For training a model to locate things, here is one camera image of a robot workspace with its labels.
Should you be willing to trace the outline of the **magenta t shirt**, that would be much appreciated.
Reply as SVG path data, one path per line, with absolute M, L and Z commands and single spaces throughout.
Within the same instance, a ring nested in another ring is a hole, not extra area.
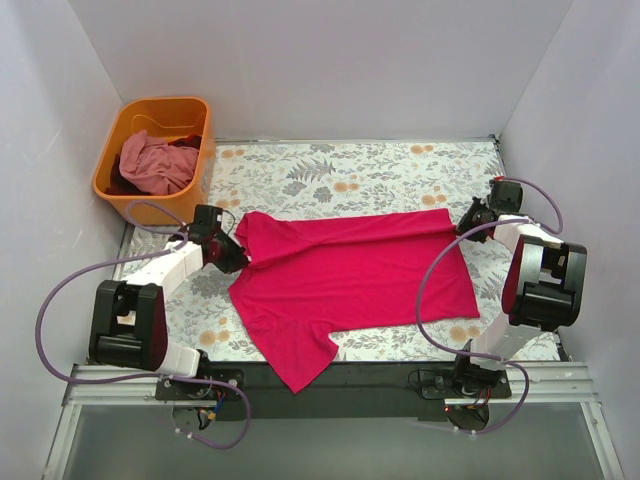
M 257 349 L 293 393 L 334 360 L 333 332 L 479 317 L 448 210 L 285 221 L 250 212 L 236 236 L 251 259 L 230 299 Z

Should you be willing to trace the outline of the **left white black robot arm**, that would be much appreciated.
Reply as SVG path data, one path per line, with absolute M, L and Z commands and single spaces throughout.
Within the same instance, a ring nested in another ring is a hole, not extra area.
M 193 400 L 211 392 L 213 377 L 200 367 L 203 354 L 169 340 L 165 305 L 180 285 L 209 264 L 225 274 L 249 265 L 246 250 L 224 231 L 223 215 L 222 208 L 198 204 L 193 220 L 170 234 L 164 249 L 141 269 L 98 286 L 91 360 L 178 376 L 178 387 Z

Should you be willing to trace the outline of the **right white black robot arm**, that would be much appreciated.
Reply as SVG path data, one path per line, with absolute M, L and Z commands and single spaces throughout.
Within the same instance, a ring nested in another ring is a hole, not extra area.
M 571 326 L 579 316 L 587 250 L 520 212 L 523 184 L 505 177 L 491 180 L 488 196 L 473 198 L 455 229 L 474 242 L 495 240 L 512 254 L 501 312 L 455 358 L 452 383 L 464 397 L 505 382 L 506 360 L 540 334 Z

